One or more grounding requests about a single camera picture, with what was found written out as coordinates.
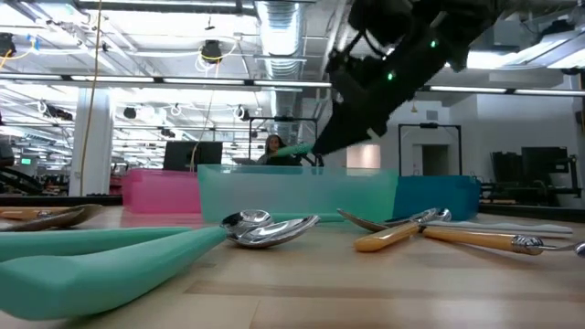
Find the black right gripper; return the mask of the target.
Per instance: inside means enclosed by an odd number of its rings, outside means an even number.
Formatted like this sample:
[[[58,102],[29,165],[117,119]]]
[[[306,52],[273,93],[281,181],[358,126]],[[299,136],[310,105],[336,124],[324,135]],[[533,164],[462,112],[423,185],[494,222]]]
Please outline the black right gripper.
[[[383,136],[388,115],[448,63],[458,67],[457,26],[361,27],[328,56],[326,72],[339,101],[313,145],[331,154]]]

